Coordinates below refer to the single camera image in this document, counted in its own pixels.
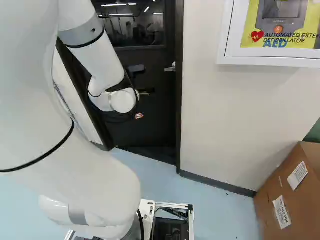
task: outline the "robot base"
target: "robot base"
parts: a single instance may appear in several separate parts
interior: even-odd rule
[[[174,204],[141,200],[139,210],[143,218],[144,240],[194,240],[194,207],[191,204]],[[123,240],[141,240],[140,227],[134,226]],[[64,240],[100,240],[76,236],[69,230]]]

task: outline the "black door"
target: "black door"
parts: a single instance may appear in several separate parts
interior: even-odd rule
[[[134,83],[141,93],[134,120],[114,123],[100,113],[115,146],[175,165],[175,1],[93,0],[98,16],[125,67],[144,65]]]

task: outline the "light blue floor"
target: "light blue floor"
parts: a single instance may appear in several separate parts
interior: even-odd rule
[[[112,154],[136,172],[144,199],[194,205],[196,240],[260,239],[252,198],[182,178],[166,163],[119,149]],[[36,194],[3,176],[0,189],[0,239],[65,238],[67,230],[39,210]]]

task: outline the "door handle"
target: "door handle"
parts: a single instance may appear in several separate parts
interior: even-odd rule
[[[166,67],[165,72],[175,72],[176,71],[176,62],[172,63],[172,67]]]

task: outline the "aed sign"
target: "aed sign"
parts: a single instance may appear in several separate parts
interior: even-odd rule
[[[320,0],[225,0],[224,8],[218,64],[320,68]]]

